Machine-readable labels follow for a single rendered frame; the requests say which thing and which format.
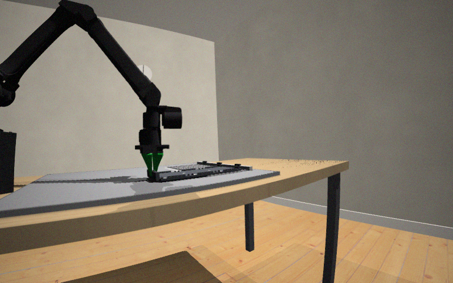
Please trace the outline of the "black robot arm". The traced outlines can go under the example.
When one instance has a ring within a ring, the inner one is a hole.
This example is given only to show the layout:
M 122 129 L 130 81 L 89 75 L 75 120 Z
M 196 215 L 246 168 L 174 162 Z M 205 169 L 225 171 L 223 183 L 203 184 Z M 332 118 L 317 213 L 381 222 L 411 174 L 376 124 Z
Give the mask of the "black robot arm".
M 181 108 L 159 106 L 159 89 L 139 70 L 108 32 L 94 9 L 86 4 L 68 0 L 61 0 L 59 5 L 55 12 L 0 64 L 0 107 L 13 103 L 19 80 L 26 70 L 64 31 L 76 24 L 88 32 L 146 106 L 143 128 L 160 128 L 162 115 L 164 129 L 181 129 Z

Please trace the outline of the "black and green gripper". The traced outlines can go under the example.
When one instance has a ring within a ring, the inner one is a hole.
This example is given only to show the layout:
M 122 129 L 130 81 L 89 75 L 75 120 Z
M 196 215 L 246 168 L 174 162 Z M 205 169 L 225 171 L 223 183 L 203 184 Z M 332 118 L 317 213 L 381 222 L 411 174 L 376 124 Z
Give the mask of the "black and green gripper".
M 160 145 L 160 128 L 155 128 L 155 130 L 152 130 L 152 128 L 143 129 L 143 145 L 136 145 L 135 150 L 140 150 L 140 153 L 142 153 L 150 176 L 152 176 L 152 160 L 153 170 L 157 171 L 163 157 L 163 149 L 169 149 L 169 144 Z

